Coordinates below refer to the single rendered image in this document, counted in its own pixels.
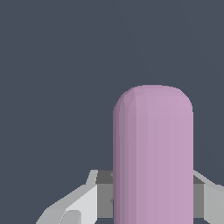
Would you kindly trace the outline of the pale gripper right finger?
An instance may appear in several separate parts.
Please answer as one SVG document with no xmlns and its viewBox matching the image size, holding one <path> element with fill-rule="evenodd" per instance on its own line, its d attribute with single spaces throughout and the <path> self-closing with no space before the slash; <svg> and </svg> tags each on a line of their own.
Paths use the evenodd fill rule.
<svg viewBox="0 0 224 224">
<path fill-rule="evenodd" d="M 193 217 L 208 224 L 224 224 L 224 186 L 193 172 Z"/>
</svg>

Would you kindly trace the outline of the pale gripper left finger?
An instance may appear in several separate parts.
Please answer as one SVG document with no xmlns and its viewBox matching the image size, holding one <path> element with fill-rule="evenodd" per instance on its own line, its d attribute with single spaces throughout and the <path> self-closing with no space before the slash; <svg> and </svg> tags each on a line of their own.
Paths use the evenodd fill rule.
<svg viewBox="0 0 224 224">
<path fill-rule="evenodd" d="M 87 182 L 49 206 L 36 224 L 95 224 L 113 218 L 113 172 L 91 170 Z"/>
</svg>

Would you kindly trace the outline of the pink rounded cylinder object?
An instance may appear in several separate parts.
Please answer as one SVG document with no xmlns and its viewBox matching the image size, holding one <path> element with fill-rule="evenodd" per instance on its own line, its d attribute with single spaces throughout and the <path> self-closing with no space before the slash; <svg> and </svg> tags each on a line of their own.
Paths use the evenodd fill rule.
<svg viewBox="0 0 224 224">
<path fill-rule="evenodd" d="M 193 224 L 193 106 L 179 89 L 133 87 L 113 111 L 115 224 Z"/>
</svg>

